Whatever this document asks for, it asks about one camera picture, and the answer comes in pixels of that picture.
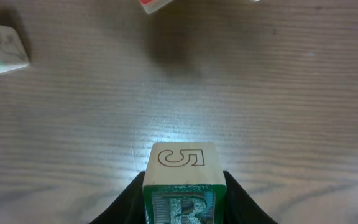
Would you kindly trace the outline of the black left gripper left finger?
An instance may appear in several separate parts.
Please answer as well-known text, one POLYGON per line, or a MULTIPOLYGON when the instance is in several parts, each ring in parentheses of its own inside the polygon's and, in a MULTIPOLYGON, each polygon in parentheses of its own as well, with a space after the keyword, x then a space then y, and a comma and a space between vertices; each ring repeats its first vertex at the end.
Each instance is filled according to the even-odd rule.
POLYGON ((145 171, 140 172, 110 206, 90 224, 145 224, 142 183, 145 171))

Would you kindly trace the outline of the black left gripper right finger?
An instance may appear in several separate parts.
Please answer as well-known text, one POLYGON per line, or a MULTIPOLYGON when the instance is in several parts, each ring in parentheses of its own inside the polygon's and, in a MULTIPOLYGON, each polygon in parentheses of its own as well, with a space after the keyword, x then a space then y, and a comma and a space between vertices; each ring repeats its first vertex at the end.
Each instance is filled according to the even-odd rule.
POLYGON ((224 224, 278 224, 257 205, 228 171, 223 173, 227 187, 224 224))

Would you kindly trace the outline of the green R letter block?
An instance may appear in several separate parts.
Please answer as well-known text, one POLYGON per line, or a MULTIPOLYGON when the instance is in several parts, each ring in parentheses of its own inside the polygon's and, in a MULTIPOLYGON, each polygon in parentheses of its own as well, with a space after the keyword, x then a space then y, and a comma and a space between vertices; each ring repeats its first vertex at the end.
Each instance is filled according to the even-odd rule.
POLYGON ((222 224, 226 192, 213 143, 152 146, 142 183, 146 223, 222 224))

